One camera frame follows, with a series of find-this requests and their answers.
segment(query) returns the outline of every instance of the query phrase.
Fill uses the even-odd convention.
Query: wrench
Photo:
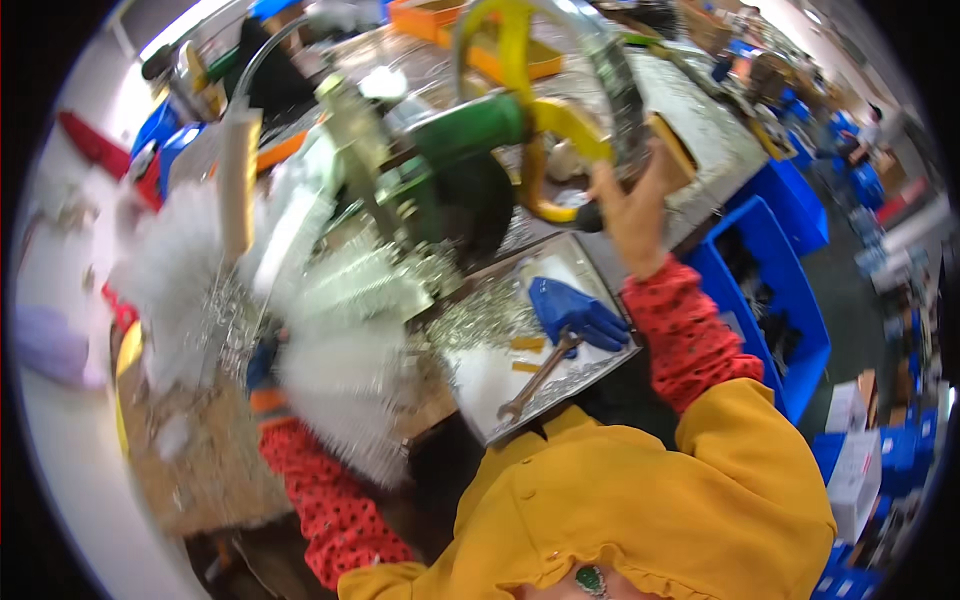
[[[534,373],[534,376],[530,378],[527,385],[523,386],[523,389],[520,390],[520,393],[517,394],[513,400],[503,404],[497,409],[496,417],[503,419],[507,415],[510,415],[510,421],[517,422],[520,415],[523,414],[523,406],[526,405],[530,398],[540,389],[540,386],[546,382],[546,378],[557,368],[560,361],[564,360],[564,356],[570,349],[580,346],[580,343],[583,341],[584,339],[572,333],[569,327],[561,329],[560,340],[553,352],[550,353],[550,356],[547,357],[546,362]]]

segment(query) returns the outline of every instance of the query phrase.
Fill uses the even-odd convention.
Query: gloved hand
[[[540,324],[556,345],[560,341],[560,331],[569,326],[588,344],[610,352],[617,352],[630,342],[627,324],[617,317],[600,300],[573,289],[569,285],[534,277],[530,282],[530,302]],[[573,348],[567,358],[577,355]]]
[[[257,344],[250,362],[247,363],[250,409],[261,432],[294,420],[294,415],[287,406],[286,396],[277,387],[273,375],[277,346],[277,335],[268,333]]]

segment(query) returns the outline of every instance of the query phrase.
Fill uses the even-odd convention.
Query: green pendant
[[[595,598],[607,597],[607,584],[603,580],[603,573],[600,572],[599,566],[595,564],[581,566],[577,569],[574,579],[577,586],[591,596]]]

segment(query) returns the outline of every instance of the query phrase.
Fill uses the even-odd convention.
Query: fluorescent light
[[[183,34],[197,26],[198,23],[214,14],[227,4],[234,0],[200,0],[186,10],[184,14],[177,17],[177,20],[167,26],[165,30],[154,37],[147,47],[140,51],[140,59],[146,60],[153,56],[163,44],[172,44],[180,39]]]

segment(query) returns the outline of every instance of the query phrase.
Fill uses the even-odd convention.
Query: purple object
[[[24,367],[76,388],[104,387],[102,377],[85,372],[89,354],[86,337],[71,331],[66,318],[53,308],[18,305],[13,341]]]

